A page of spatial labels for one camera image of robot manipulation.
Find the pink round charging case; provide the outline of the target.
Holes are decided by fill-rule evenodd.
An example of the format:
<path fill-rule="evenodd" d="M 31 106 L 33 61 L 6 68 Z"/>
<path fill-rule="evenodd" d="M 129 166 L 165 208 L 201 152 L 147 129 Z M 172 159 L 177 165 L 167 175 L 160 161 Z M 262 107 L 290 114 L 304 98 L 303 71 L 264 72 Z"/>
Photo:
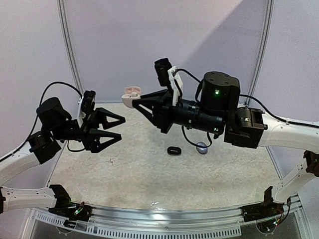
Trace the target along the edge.
<path fill-rule="evenodd" d="M 133 100 L 139 100 L 141 98 L 141 88 L 140 87 L 125 87 L 124 94 L 121 96 L 123 104 L 133 109 Z"/>

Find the black earbud charging case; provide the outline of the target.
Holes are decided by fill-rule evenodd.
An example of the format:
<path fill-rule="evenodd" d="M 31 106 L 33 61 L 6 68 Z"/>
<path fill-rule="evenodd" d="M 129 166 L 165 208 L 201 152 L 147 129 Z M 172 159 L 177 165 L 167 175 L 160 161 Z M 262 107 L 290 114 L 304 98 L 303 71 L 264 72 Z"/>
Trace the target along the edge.
<path fill-rule="evenodd" d="M 179 147 L 170 146 L 167 148 L 168 155 L 179 156 L 181 155 L 181 152 L 182 150 Z"/>

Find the blue-grey oval charging case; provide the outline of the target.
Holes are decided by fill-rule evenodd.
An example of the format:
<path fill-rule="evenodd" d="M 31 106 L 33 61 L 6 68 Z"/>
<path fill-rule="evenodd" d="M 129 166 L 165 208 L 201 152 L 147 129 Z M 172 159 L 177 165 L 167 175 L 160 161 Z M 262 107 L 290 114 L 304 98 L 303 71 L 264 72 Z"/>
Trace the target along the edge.
<path fill-rule="evenodd" d="M 196 150 L 199 154 L 205 155 L 208 153 L 209 146 L 206 145 L 204 142 L 198 142 L 196 144 Z"/>

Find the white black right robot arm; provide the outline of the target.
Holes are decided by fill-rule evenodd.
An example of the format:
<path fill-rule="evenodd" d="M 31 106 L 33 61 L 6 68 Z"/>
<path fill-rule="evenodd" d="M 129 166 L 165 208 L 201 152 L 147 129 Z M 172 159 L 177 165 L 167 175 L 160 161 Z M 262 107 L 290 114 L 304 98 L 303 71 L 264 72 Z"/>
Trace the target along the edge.
<path fill-rule="evenodd" d="M 222 72 L 207 72 L 200 81 L 196 100 L 184 100 L 174 77 L 160 75 L 166 90 L 137 97 L 133 107 L 162 133 L 173 124 L 183 129 L 197 129 L 233 146 L 258 148 L 281 146 L 304 151 L 304 158 L 276 186 L 266 192 L 266 200 L 258 205 L 258 213 L 268 217 L 302 186 L 319 175 L 319 125 L 316 122 L 284 119 L 266 107 L 239 106 L 240 84 L 237 78 Z"/>

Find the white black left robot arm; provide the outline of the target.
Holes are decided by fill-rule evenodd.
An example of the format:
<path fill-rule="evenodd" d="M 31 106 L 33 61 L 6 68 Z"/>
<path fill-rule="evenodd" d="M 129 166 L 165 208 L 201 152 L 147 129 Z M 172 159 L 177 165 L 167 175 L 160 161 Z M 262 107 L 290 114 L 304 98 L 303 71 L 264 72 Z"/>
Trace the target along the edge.
<path fill-rule="evenodd" d="M 72 119 L 60 100 L 45 100 L 36 113 L 42 123 L 41 130 L 29 136 L 19 148 L 0 160 L 0 211 L 46 207 L 63 216 L 79 213 L 78 206 L 63 186 L 53 184 L 37 189 L 14 189 L 4 184 L 29 168 L 53 159 L 62 149 L 61 142 L 77 141 L 91 153 L 99 153 L 120 141 L 121 135 L 108 132 L 109 128 L 125 123 L 125 118 L 104 108 L 96 108 L 92 99 L 81 100 L 79 115 Z"/>

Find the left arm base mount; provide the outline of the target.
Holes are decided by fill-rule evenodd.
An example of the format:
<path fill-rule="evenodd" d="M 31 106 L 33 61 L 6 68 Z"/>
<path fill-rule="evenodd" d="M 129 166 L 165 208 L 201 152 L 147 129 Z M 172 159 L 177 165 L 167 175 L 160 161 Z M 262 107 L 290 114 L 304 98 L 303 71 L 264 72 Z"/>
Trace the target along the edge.
<path fill-rule="evenodd" d="M 62 208 L 49 208 L 48 211 L 52 214 L 66 217 L 70 221 L 84 221 L 88 222 L 92 215 L 93 208 L 84 202 L 70 203 L 67 207 Z"/>

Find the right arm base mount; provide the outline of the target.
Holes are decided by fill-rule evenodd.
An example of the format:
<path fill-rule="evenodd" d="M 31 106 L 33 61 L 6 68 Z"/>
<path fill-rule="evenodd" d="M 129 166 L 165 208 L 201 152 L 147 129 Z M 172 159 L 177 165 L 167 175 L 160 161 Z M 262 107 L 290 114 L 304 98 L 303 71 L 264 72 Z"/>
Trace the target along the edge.
<path fill-rule="evenodd" d="M 261 220 L 274 217 L 284 212 L 284 203 L 276 203 L 272 198 L 264 199 L 263 202 L 243 206 L 244 222 Z"/>

